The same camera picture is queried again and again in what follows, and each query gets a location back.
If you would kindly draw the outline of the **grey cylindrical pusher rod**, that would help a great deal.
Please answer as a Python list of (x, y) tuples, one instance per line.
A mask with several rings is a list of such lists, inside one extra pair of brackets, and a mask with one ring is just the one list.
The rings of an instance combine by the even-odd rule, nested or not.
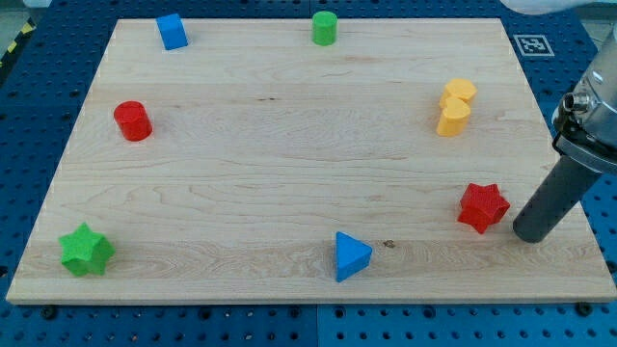
[(513, 222), (524, 242), (539, 243), (580, 201), (601, 174), (563, 155)]

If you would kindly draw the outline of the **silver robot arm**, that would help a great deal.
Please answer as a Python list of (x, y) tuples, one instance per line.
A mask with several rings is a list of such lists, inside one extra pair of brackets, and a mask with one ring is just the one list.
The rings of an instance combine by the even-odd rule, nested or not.
[(538, 243), (558, 225), (602, 174), (616, 174), (616, 31), (552, 118), (559, 160), (513, 222), (524, 242)]

